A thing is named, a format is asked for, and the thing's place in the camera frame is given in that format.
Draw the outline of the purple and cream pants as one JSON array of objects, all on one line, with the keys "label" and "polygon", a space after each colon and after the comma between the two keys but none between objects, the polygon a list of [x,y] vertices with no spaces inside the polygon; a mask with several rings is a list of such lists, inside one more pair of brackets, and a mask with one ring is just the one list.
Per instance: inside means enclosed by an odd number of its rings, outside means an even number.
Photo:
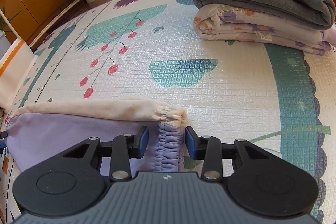
[{"label": "purple and cream pants", "polygon": [[186,120],[182,106],[150,98],[45,102],[9,116],[6,145],[24,171],[90,137],[112,141],[147,126],[145,155],[131,160],[131,172],[178,172],[183,169]]}]

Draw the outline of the cartoon animal play mat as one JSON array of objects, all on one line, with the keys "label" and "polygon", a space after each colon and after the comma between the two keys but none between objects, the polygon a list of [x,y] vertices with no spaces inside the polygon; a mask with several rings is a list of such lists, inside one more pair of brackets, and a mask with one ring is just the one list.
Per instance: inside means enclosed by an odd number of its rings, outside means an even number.
[{"label": "cartoon animal play mat", "polygon": [[313,216],[335,223],[335,51],[207,41],[191,0],[113,0],[54,30],[11,105],[147,97],[199,134],[244,138],[318,181]]}]

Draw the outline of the orange card tag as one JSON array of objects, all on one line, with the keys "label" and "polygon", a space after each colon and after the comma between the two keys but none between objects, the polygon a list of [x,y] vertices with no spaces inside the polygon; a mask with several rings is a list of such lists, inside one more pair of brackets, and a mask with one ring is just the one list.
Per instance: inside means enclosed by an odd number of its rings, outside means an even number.
[{"label": "orange card tag", "polygon": [[9,169],[9,158],[7,156],[3,157],[3,162],[2,162],[2,171],[4,174],[7,174]]}]

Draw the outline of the floral folded garment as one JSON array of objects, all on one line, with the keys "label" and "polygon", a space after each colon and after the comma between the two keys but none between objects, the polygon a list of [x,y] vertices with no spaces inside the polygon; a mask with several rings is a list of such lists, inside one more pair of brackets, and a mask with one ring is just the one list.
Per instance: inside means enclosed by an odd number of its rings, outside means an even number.
[{"label": "floral folded garment", "polygon": [[229,5],[203,6],[193,26],[206,40],[270,43],[316,55],[335,47],[335,26],[318,31],[278,16]]}]

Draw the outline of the white and orange storage box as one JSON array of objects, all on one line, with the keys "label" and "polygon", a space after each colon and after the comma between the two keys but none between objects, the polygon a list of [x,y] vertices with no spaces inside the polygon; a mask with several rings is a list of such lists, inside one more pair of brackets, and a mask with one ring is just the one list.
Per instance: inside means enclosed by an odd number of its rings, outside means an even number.
[{"label": "white and orange storage box", "polygon": [[16,39],[1,59],[0,106],[7,113],[34,66],[37,56],[22,39]]}]

